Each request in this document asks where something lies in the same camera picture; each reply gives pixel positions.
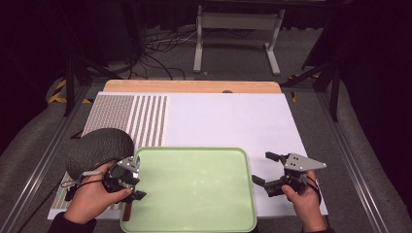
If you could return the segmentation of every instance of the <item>wooden edge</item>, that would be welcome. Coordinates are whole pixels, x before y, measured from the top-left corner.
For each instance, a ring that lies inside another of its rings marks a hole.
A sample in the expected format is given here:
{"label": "wooden edge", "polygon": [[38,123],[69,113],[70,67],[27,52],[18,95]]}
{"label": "wooden edge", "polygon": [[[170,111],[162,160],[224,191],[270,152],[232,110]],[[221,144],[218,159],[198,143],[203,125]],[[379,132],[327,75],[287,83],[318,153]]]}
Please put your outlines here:
{"label": "wooden edge", "polygon": [[282,93],[275,82],[110,80],[106,92]]}

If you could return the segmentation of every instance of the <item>light green tray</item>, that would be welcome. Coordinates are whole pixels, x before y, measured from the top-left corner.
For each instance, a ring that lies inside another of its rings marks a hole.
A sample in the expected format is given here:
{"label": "light green tray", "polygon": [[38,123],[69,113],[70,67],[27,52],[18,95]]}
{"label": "light green tray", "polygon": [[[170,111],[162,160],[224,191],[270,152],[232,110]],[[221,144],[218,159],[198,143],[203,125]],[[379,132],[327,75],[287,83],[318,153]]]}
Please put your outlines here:
{"label": "light green tray", "polygon": [[140,148],[125,232],[249,232],[256,224],[248,159],[240,149]]}

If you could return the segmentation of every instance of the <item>black sleeve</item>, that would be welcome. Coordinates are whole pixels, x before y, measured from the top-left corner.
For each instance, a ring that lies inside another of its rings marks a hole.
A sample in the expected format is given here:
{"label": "black sleeve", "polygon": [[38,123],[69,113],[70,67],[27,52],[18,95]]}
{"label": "black sleeve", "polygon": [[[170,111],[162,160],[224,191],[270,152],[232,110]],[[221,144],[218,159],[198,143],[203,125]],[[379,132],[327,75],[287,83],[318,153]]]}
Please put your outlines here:
{"label": "black sleeve", "polygon": [[48,233],[91,233],[96,226],[96,219],[86,224],[71,222],[64,218],[64,212],[55,216]]}

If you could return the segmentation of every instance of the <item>metal frame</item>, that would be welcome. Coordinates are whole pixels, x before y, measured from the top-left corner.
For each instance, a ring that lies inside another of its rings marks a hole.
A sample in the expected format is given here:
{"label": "metal frame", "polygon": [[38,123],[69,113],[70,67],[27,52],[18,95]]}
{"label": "metal frame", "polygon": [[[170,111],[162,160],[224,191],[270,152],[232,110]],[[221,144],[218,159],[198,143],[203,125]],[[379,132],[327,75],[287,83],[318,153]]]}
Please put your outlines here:
{"label": "metal frame", "polygon": [[197,42],[194,55],[193,72],[200,73],[202,65],[203,28],[236,28],[236,29],[255,29],[271,30],[272,37],[269,43],[265,43],[267,58],[270,68],[275,76],[280,75],[280,69],[273,49],[279,35],[285,10],[280,10],[278,15],[253,15],[253,14],[221,14],[203,13],[203,7],[198,6],[197,10]]}

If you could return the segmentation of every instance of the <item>hand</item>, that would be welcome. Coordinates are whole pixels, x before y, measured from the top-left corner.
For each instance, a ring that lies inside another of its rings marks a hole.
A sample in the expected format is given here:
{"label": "hand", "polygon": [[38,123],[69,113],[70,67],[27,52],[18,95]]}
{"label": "hand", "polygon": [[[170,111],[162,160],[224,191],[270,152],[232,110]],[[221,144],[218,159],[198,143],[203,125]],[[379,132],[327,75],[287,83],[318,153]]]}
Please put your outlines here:
{"label": "hand", "polygon": [[[316,180],[314,171],[308,171],[306,175],[313,181]],[[289,185],[283,185],[282,190],[293,203],[294,211],[303,223],[304,232],[326,230],[326,224],[319,208],[319,198],[315,190],[306,187],[303,193],[297,194]]]}
{"label": "hand", "polygon": [[118,192],[109,193],[103,186],[102,182],[89,183],[102,180],[104,174],[110,169],[113,162],[106,163],[96,170],[100,175],[86,177],[82,183],[87,183],[76,191],[69,208],[64,217],[72,222],[86,224],[90,220],[102,214],[109,206],[119,202],[126,196],[130,195],[131,189],[126,188]]}

